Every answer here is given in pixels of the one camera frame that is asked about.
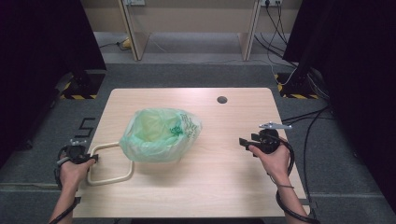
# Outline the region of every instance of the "round hole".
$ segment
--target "round hole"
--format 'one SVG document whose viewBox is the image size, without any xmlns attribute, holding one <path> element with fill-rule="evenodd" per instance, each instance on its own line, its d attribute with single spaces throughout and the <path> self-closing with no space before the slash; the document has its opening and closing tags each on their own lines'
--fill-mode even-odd
<svg viewBox="0 0 396 224">
<path fill-rule="evenodd" d="M 225 103 L 227 103 L 227 97 L 225 97 L 225 96 L 219 96 L 219 97 L 218 97 L 218 102 L 219 102 L 220 104 L 225 104 Z"/>
</svg>

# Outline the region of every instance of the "green plastic bag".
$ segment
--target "green plastic bag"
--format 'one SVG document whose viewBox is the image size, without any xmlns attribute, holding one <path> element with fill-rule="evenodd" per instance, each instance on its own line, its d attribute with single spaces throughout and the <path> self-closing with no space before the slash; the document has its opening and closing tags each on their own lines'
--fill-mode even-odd
<svg viewBox="0 0 396 224">
<path fill-rule="evenodd" d="M 148 108 L 136 111 L 120 140 L 131 161 L 176 161 L 191 148 L 202 122 L 184 110 Z"/>
</svg>

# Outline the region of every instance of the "hand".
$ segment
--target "hand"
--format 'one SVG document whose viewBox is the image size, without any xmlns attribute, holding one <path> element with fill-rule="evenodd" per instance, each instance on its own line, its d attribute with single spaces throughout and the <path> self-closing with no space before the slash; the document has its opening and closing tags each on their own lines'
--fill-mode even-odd
<svg viewBox="0 0 396 224">
<path fill-rule="evenodd" d="M 79 182 L 87 176 L 88 169 L 95 163 L 95 159 L 90 159 L 82 164 L 74 164 L 71 161 L 65 162 L 61 166 L 61 182 L 63 188 L 77 190 Z"/>
<path fill-rule="evenodd" d="M 275 181 L 288 177 L 290 153 L 282 143 L 277 148 L 277 150 L 271 154 L 265 154 L 259 148 L 252 145 L 250 145 L 248 148 L 252 153 L 260 158 L 265 171 Z"/>
</svg>

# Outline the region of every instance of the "wall outlet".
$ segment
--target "wall outlet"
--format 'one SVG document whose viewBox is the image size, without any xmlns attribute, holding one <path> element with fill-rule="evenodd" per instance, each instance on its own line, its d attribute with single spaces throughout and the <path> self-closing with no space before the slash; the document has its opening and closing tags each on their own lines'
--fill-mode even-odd
<svg viewBox="0 0 396 224">
<path fill-rule="evenodd" d="M 269 7 L 277 7 L 282 6 L 283 0 L 269 0 L 270 5 Z M 265 7 L 265 0 L 262 0 L 262 7 Z"/>
<path fill-rule="evenodd" d="M 125 6 L 145 6 L 145 0 L 123 0 Z"/>
</svg>

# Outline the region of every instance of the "forearm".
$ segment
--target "forearm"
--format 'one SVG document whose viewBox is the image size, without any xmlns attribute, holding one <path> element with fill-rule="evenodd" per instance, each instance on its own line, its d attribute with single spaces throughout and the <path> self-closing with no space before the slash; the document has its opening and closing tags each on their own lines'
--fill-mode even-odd
<svg viewBox="0 0 396 224">
<path fill-rule="evenodd" d="M 277 178 L 276 183 L 278 184 L 277 189 L 279 191 L 279 195 L 282 200 L 282 203 L 294 213 L 297 213 L 303 217 L 307 217 L 307 213 L 305 212 L 303 206 L 301 205 L 300 200 L 297 197 L 294 189 L 281 187 L 281 185 L 291 186 L 289 178 L 287 176 Z M 288 224 L 306 223 L 295 217 L 291 217 L 287 213 L 285 213 L 285 216 L 286 216 L 286 220 L 288 221 Z"/>
<path fill-rule="evenodd" d="M 55 219 L 57 216 L 59 216 L 62 212 L 64 212 L 67 208 L 69 208 L 76 197 L 76 188 L 68 188 L 64 187 L 61 191 L 61 195 L 58 199 L 58 202 L 55 205 L 55 208 L 53 209 L 52 215 L 49 219 L 49 222 L 51 222 L 53 219 Z M 62 218 L 58 223 L 64 224 L 64 223 L 72 223 L 73 219 L 73 211 L 71 211 L 69 214 L 67 214 L 66 217 Z"/>
</svg>

